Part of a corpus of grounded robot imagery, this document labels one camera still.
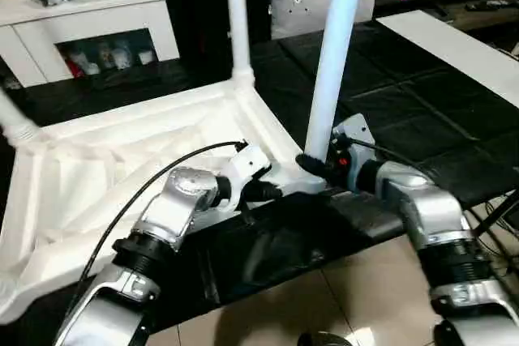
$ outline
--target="white shelf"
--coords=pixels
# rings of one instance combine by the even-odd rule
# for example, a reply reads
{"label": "white shelf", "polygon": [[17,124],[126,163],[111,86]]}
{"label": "white shelf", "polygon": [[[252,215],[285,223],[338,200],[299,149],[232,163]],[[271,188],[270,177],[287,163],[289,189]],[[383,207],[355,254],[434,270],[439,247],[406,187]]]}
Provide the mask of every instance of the white shelf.
{"label": "white shelf", "polygon": [[43,7],[32,0],[0,0],[0,26],[160,0],[71,0]]}

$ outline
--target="metal rod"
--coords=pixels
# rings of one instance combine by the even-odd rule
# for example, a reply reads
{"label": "metal rod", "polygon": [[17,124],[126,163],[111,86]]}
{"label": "metal rod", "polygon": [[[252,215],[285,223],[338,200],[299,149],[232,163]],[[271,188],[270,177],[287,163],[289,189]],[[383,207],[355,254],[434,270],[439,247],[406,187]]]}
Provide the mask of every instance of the metal rod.
{"label": "metal rod", "polygon": [[233,77],[253,77],[249,54],[247,2],[246,0],[228,0],[228,3],[233,44]]}
{"label": "metal rod", "polygon": [[328,152],[358,0],[332,0],[311,104],[305,153],[324,161]]}

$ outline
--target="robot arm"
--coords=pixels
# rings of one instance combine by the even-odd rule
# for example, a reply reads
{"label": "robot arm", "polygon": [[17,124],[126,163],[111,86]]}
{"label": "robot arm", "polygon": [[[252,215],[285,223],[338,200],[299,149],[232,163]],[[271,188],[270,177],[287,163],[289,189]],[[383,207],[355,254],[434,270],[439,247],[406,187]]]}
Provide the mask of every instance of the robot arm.
{"label": "robot arm", "polygon": [[170,264],[195,215],[210,207],[233,211],[245,185],[269,166],[261,149],[249,145],[219,176],[185,167],[172,170],[130,235],[114,243],[113,262],[67,316],[55,346],[144,345],[152,330],[147,312],[174,271]]}
{"label": "robot arm", "polygon": [[373,150],[349,142],[374,143],[362,115],[333,133],[337,153],[350,160],[347,188],[371,192],[402,215],[431,287],[431,305],[444,318],[435,328],[436,346],[519,344],[519,307],[495,277],[459,202],[417,169],[378,161]]}

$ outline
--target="black surface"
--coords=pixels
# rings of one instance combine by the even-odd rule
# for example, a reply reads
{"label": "black surface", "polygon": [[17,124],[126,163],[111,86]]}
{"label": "black surface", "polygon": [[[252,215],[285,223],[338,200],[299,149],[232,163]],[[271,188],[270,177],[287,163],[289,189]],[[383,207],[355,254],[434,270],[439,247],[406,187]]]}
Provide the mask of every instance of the black surface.
{"label": "black surface", "polygon": [[[301,146],[320,37],[273,41],[251,51],[258,92]],[[13,97],[38,124],[48,125],[228,77],[225,61],[172,61],[29,88]],[[378,143],[433,172],[466,206],[519,182],[517,109],[377,23],[355,28],[336,120],[355,112],[367,116]],[[5,202],[13,152],[3,139],[0,156]],[[331,201],[295,195],[228,220],[186,239],[171,267],[174,282],[163,296],[160,327],[402,233],[400,219],[366,195]],[[66,288],[38,299],[2,333],[16,334],[13,344],[48,344],[69,298]]]}

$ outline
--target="black cable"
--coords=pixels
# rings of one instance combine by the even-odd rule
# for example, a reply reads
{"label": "black cable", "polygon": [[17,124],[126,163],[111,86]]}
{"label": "black cable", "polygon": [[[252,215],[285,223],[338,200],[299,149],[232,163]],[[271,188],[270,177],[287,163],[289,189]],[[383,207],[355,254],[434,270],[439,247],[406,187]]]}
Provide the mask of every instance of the black cable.
{"label": "black cable", "polygon": [[81,273],[81,277],[79,278],[78,284],[75,288],[74,295],[72,297],[71,303],[69,304],[65,317],[69,315],[69,313],[74,308],[74,305],[77,303],[79,299],[79,295],[81,293],[81,288],[83,286],[84,281],[88,278],[88,273],[90,273],[90,270],[92,269],[92,265],[94,264],[94,261],[96,260],[97,255],[99,254],[99,251],[101,250],[101,247],[105,244],[106,239],[114,229],[115,225],[121,220],[121,218],[124,216],[124,214],[128,211],[128,209],[135,203],[135,201],[143,194],[143,192],[150,187],[152,183],[154,183],[156,180],[158,180],[161,176],[168,173],[172,168],[177,166],[178,164],[181,164],[185,160],[188,160],[192,158],[193,156],[199,155],[203,152],[206,152],[208,150],[216,149],[219,147],[226,147],[226,146],[235,146],[235,147],[241,147],[244,145],[244,142],[238,142],[238,141],[231,141],[231,142],[221,142],[221,143],[214,143],[213,145],[209,145],[206,147],[201,147],[198,150],[195,150],[194,152],[191,152],[189,154],[186,154],[184,157],[180,157],[178,160],[172,162],[171,164],[168,164],[165,168],[161,169],[159,172],[155,173],[147,182],[144,183],[143,186],[135,192],[135,194],[131,197],[131,199],[124,205],[124,207],[121,209],[121,211],[115,216],[114,220],[108,225],[105,232],[101,236],[101,239],[96,245],[96,248],[90,255],[90,258],[88,259],[87,264],[85,265],[83,272]]}
{"label": "black cable", "polygon": [[479,226],[474,229],[477,237],[485,233],[499,219],[519,206],[519,190],[508,196]]}
{"label": "black cable", "polygon": [[395,160],[397,160],[401,163],[407,164],[408,166],[410,166],[411,168],[415,168],[419,172],[425,173],[424,172],[425,169],[422,168],[421,166],[419,166],[417,163],[413,162],[408,157],[406,157],[398,152],[394,152],[393,150],[387,149],[386,147],[376,145],[374,143],[364,142],[364,141],[361,141],[360,139],[355,139],[355,138],[350,138],[350,137],[346,137],[346,141],[350,142],[350,143],[355,143],[360,146],[369,147],[370,149],[376,150],[378,152],[385,153],[388,156],[391,156],[392,158],[394,158]]}
{"label": "black cable", "polygon": [[[475,210],[473,210],[472,208],[469,208],[468,211],[479,222],[479,225],[481,225],[481,223],[484,221],[484,219]],[[498,250],[503,255],[503,258],[506,260],[506,262],[508,263],[510,268],[513,270],[515,275],[517,277],[519,277],[519,269],[517,268],[515,262],[513,261],[513,256],[508,252],[506,247],[504,247],[503,243],[500,241],[500,239],[495,235],[495,233],[492,230],[488,229],[486,231],[486,233],[491,238],[491,240],[495,243],[495,245],[497,246]]]}

